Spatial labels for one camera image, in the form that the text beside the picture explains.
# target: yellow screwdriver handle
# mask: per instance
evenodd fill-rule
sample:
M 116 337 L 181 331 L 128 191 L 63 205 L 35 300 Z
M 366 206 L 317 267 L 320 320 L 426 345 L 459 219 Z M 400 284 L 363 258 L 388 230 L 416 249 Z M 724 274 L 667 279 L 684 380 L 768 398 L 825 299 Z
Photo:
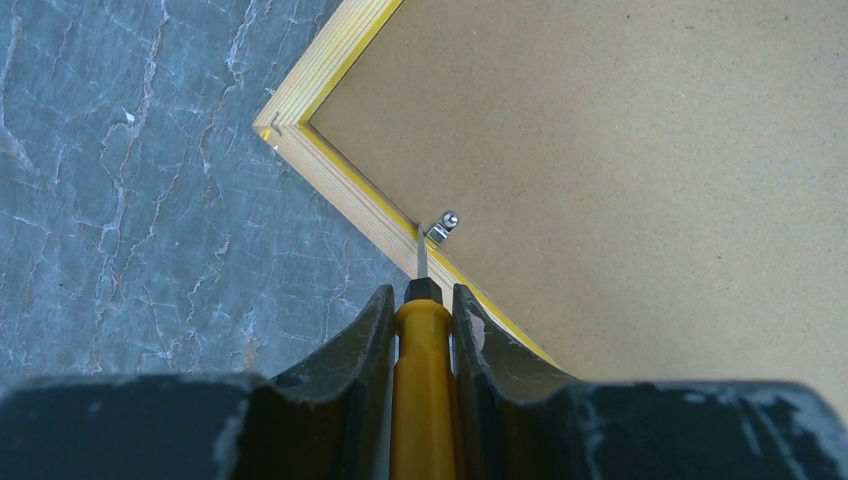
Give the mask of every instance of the yellow screwdriver handle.
M 405 303 L 395 320 L 400 357 L 392 393 L 391 478 L 454 479 L 455 379 L 448 351 L 453 320 L 429 299 Z

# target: gray marble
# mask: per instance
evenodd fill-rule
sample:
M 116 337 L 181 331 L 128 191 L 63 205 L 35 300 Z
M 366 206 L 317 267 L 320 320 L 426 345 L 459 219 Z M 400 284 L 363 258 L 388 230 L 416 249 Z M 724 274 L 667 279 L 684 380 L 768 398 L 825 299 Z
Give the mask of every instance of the gray marble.
M 250 129 L 337 0 L 0 0 L 0 389 L 272 375 L 406 277 Z

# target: wooden frame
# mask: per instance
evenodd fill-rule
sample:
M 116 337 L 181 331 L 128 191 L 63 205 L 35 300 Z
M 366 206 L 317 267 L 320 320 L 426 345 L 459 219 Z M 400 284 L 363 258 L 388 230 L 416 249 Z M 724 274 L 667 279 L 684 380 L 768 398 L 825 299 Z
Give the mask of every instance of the wooden frame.
M 312 115 L 389 20 L 402 0 L 343 0 L 253 122 L 254 130 L 408 275 L 416 271 L 416 226 L 388 202 L 310 124 Z M 430 276 L 453 301 L 468 285 L 492 319 L 548 362 L 556 363 L 438 250 Z

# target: metal clip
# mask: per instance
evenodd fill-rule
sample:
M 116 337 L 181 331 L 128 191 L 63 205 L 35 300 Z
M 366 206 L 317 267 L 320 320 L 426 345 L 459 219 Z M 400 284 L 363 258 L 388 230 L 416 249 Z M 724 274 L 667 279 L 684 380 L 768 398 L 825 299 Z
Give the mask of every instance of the metal clip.
M 445 212 L 439 221 L 427 230 L 427 238 L 434 244 L 441 245 L 457 225 L 459 225 L 459 216 L 454 212 Z

